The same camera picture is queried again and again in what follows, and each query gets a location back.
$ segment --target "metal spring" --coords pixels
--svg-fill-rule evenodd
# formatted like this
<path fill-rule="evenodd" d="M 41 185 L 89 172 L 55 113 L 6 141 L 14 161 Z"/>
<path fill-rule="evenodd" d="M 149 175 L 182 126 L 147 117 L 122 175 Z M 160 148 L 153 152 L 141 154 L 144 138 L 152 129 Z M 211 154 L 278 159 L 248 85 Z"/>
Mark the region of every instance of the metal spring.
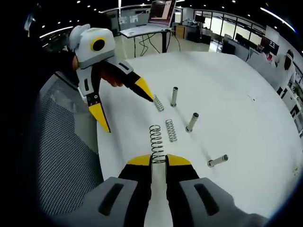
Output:
<path fill-rule="evenodd" d="M 150 138 L 151 138 L 151 151 L 152 151 L 152 163 L 163 163 L 165 162 L 165 155 L 161 154 L 163 150 L 163 141 L 161 136 L 161 127 L 159 125 L 152 125 L 150 127 Z"/>
<path fill-rule="evenodd" d="M 155 103 L 155 106 L 157 107 L 159 112 L 164 110 L 164 106 L 162 105 L 162 103 L 160 102 L 160 100 L 156 95 L 153 96 L 153 103 Z"/>
<path fill-rule="evenodd" d="M 172 122 L 172 119 L 166 120 L 165 123 L 166 123 L 167 131 L 169 133 L 169 140 L 171 142 L 177 141 L 175 126 L 174 126 L 174 123 Z"/>

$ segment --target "office chair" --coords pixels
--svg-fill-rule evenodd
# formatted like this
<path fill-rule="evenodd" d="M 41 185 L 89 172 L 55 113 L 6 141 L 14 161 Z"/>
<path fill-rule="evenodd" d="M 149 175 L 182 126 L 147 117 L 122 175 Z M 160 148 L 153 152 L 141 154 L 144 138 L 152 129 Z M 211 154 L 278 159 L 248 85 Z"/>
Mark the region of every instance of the office chair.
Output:
<path fill-rule="evenodd" d="M 75 128 L 91 125 L 96 135 L 96 121 L 78 91 L 55 75 L 40 90 L 37 106 L 39 204 L 49 216 L 72 212 L 103 182 L 96 138 L 84 142 Z"/>

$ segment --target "cable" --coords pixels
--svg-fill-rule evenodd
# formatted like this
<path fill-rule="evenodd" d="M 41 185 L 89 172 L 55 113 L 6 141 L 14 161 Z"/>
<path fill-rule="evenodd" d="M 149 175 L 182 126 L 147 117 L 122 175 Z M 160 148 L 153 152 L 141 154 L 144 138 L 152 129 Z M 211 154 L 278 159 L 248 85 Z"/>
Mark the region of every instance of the cable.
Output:
<path fill-rule="evenodd" d="M 175 34 L 173 34 L 174 35 L 174 37 L 176 38 L 176 40 L 177 40 L 177 42 L 178 42 L 178 45 L 179 45 L 179 51 L 181 52 L 181 46 L 180 46 L 180 43 L 179 43 L 179 40 L 178 40 L 178 38 L 176 37 L 176 35 Z"/>
<path fill-rule="evenodd" d="M 169 42 L 168 42 L 167 47 L 166 47 L 166 52 L 167 52 L 167 50 L 168 50 L 168 48 L 169 48 L 169 44 L 170 44 L 170 37 L 171 37 L 171 32 L 169 33 Z"/>
<path fill-rule="evenodd" d="M 151 37 L 150 37 L 149 35 L 147 35 L 147 37 L 148 37 L 148 40 L 150 41 L 150 44 L 153 46 L 153 48 L 155 48 L 155 50 L 156 50 L 158 53 L 160 53 L 160 52 L 157 50 L 157 48 L 152 44 L 152 42 L 151 42 Z"/>
<path fill-rule="evenodd" d="M 134 57 L 136 58 L 136 37 L 134 37 Z"/>
<path fill-rule="evenodd" d="M 145 46 L 145 43 L 144 43 L 144 36 L 142 35 L 142 41 L 140 41 L 139 42 L 139 44 L 141 45 L 141 46 L 143 46 L 143 49 L 142 49 L 142 52 L 141 52 L 141 54 L 140 54 L 140 57 L 142 57 L 145 53 L 146 53 L 146 51 L 148 50 L 148 46 Z"/>
<path fill-rule="evenodd" d="M 142 57 L 143 55 L 145 55 L 145 53 L 148 51 L 148 46 L 146 46 L 145 45 L 145 43 L 144 43 L 144 41 L 146 41 L 146 40 L 148 40 L 148 38 L 146 38 L 146 39 L 144 39 L 144 36 L 142 35 L 142 41 L 140 41 L 139 42 L 139 44 L 141 45 L 141 46 L 143 46 L 143 48 L 144 47 L 146 47 L 146 50 L 143 52 L 143 50 L 142 50 L 142 52 L 141 52 L 141 54 L 140 54 L 140 56 Z"/>

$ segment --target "metal cylinder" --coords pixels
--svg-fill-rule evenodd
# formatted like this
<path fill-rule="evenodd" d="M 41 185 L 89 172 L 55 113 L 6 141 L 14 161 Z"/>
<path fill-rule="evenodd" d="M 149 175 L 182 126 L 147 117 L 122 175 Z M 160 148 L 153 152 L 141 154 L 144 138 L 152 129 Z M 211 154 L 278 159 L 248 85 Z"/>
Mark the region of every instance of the metal cylinder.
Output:
<path fill-rule="evenodd" d="M 208 161 L 208 166 L 209 167 L 214 167 L 217 164 L 220 164 L 222 162 L 226 162 L 228 160 L 228 156 L 227 155 L 223 155 L 222 157 L 219 157 L 215 160 L 210 160 Z"/>
<path fill-rule="evenodd" d="M 170 105 L 172 107 L 175 107 L 177 105 L 177 103 L 176 103 L 176 101 L 177 101 L 177 94 L 178 94 L 178 88 L 174 87 L 173 90 L 172 90 L 172 100 L 171 100 L 171 103 L 170 103 Z"/>
<path fill-rule="evenodd" d="M 191 118 L 191 120 L 190 120 L 188 126 L 186 126 L 186 128 L 185 128 L 185 130 L 186 130 L 187 132 L 192 132 L 192 131 L 193 131 L 193 127 L 194 127 L 194 125 L 195 125 L 195 123 L 196 123 L 198 117 L 199 117 L 199 114 L 197 114 L 197 113 L 194 113 L 194 114 L 193 114 L 193 117 Z"/>

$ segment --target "monitor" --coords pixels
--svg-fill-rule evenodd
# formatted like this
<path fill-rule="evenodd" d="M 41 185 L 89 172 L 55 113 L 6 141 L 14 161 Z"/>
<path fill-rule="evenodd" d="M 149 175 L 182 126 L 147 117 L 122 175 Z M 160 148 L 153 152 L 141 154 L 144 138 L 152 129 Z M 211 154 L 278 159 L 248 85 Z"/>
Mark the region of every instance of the monitor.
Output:
<path fill-rule="evenodd" d="M 204 24 L 205 23 L 205 17 L 196 14 L 195 21 L 196 22 L 201 22 L 202 24 Z"/>
<path fill-rule="evenodd" d="M 151 4 L 148 23 L 170 26 L 176 0 L 157 0 Z"/>
<path fill-rule="evenodd" d="M 264 46 L 263 51 L 272 52 L 274 55 L 278 54 L 279 45 L 268 39 L 265 35 L 261 39 L 261 46 Z"/>
<path fill-rule="evenodd" d="M 242 42 L 242 38 L 243 38 L 243 36 L 241 36 L 239 33 L 237 33 L 236 34 L 236 40 L 238 41 L 238 42 Z"/>

